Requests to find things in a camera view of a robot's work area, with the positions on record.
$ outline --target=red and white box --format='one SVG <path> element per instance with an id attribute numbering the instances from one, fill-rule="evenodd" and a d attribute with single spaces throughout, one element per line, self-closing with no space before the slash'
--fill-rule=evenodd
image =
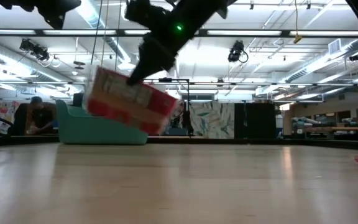
<path id="1" fill-rule="evenodd" d="M 147 134 L 160 134 L 177 99 L 144 83 L 128 86 L 127 77 L 98 67 L 87 110 Z"/>

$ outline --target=man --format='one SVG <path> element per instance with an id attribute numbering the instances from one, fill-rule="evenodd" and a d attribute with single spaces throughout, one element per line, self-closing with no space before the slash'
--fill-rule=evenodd
<path id="1" fill-rule="evenodd" d="M 48 134 L 53 131 L 53 113 L 44 108 L 41 97 L 34 96 L 31 98 L 30 107 L 32 110 L 32 126 L 29 134 Z"/>

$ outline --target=wooden table surface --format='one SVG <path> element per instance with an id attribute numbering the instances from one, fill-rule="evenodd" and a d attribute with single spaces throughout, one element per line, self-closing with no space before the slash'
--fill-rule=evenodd
<path id="1" fill-rule="evenodd" d="M 358 151 L 0 147 L 0 224 L 358 224 Z"/>

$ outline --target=ceiling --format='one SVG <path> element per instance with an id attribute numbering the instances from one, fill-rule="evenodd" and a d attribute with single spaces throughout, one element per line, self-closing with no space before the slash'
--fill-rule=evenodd
<path id="1" fill-rule="evenodd" d="M 67 13 L 63 29 L 91 29 L 89 23 L 81 13 L 92 11 L 98 14 L 101 7 L 101 21 L 108 29 L 145 29 L 144 27 L 124 19 L 125 1 L 117 0 L 82 0 L 83 5 Z M 152 4 L 171 9 L 170 5 L 164 1 L 151 0 Z M 254 30 L 358 30 L 358 20 L 345 0 L 310 0 L 310 9 L 307 9 L 307 0 L 297 0 L 298 10 L 295 10 L 294 0 L 254 0 L 254 9 L 250 10 L 251 1 L 238 0 L 229 6 L 227 19 L 222 19 L 215 14 L 203 27 L 203 29 L 254 29 Z M 0 29 L 51 29 L 37 11 L 25 12 L 19 7 L 12 10 L 5 10 L 0 6 Z M 37 63 L 35 58 L 23 53 L 19 46 L 23 36 L 0 36 L 0 54 L 20 61 L 18 64 L 31 67 L 32 70 L 43 71 L 43 75 L 25 78 L 26 81 L 37 81 L 38 78 L 45 82 L 85 82 L 89 79 L 95 66 L 103 64 L 104 67 L 117 70 L 129 75 L 131 70 L 120 67 L 121 61 L 116 57 L 113 49 L 106 44 L 102 37 L 80 37 L 76 44 L 76 37 L 29 37 L 33 42 L 48 48 L 51 59 Z M 141 37 L 115 37 L 122 50 L 131 58 L 136 58 L 138 46 L 142 42 Z M 254 83 L 276 83 L 282 82 L 296 71 L 297 68 L 306 67 L 317 57 L 322 57 L 328 51 L 328 44 L 337 38 L 308 38 L 304 36 L 297 44 L 294 38 L 253 38 L 252 36 L 237 37 L 195 37 L 189 41 L 179 52 L 177 57 L 176 72 L 161 72 L 152 78 L 173 77 L 189 78 L 193 82 L 216 82 L 218 78 L 223 78 L 225 82 L 254 82 Z M 234 42 L 242 40 L 249 55 L 247 63 L 229 63 L 227 56 Z M 357 39 L 346 38 L 342 43 L 349 43 Z M 337 73 L 358 68 L 358 61 L 351 62 L 346 57 L 338 57 L 329 63 L 321 64 L 310 70 L 307 75 L 303 75 L 292 83 L 318 83 L 321 80 L 331 77 Z M 84 70 L 77 70 L 74 61 L 84 62 Z M 17 67 L 10 63 L 7 66 Z M 358 70 L 353 71 L 352 75 L 346 73 L 337 79 L 332 79 L 325 83 L 351 83 L 358 78 Z M 5 75 L 0 81 L 18 81 L 21 77 Z M 28 84 L 12 84 L 15 89 L 23 90 L 32 88 Z M 52 86 L 42 86 L 39 88 L 50 88 L 64 92 L 67 85 L 58 83 Z M 82 85 L 70 85 L 71 90 L 64 92 L 67 97 L 72 93 L 81 91 Z M 282 99 L 280 95 L 290 95 L 291 98 L 299 97 L 309 92 L 324 93 L 330 91 L 332 86 L 316 88 L 298 86 L 273 86 L 269 85 L 240 85 L 233 87 L 230 85 L 218 88 L 216 85 L 195 85 L 192 90 L 225 90 L 225 95 L 252 94 L 261 97 L 270 94 L 270 97 Z M 167 85 L 166 89 L 175 90 L 177 87 Z"/>

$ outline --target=teal plastic bin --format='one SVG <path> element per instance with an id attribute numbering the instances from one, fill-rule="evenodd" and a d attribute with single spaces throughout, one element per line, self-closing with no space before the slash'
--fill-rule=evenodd
<path id="1" fill-rule="evenodd" d="M 95 117 L 83 108 L 56 101 L 59 139 L 64 144 L 143 145 L 148 135 L 125 124 Z"/>

